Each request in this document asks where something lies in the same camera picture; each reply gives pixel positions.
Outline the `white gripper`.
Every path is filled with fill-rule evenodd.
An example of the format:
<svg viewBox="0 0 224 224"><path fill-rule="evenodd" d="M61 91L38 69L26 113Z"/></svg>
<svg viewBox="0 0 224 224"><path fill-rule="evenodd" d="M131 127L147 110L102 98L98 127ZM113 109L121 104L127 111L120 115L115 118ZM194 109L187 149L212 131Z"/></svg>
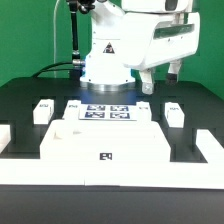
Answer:
<svg viewBox="0 0 224 224"><path fill-rule="evenodd" d="M166 83L176 84L182 66L181 58L197 51L200 15L187 14L183 24L176 24L176 19L175 14L127 13L123 17L120 59L126 67L143 70L139 74L144 94L154 92L153 73L148 68L172 61Z"/></svg>

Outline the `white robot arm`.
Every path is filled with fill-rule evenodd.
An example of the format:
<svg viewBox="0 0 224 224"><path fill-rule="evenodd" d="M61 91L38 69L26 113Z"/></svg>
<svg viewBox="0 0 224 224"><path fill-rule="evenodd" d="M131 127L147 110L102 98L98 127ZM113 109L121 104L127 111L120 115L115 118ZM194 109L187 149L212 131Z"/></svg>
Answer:
<svg viewBox="0 0 224 224"><path fill-rule="evenodd" d="M85 58L85 87L116 91L132 86L139 72L142 92L154 90L153 70L168 64L167 78L178 80L182 59L196 53L200 14L194 0L96 0L91 12L92 47Z"/></svg>

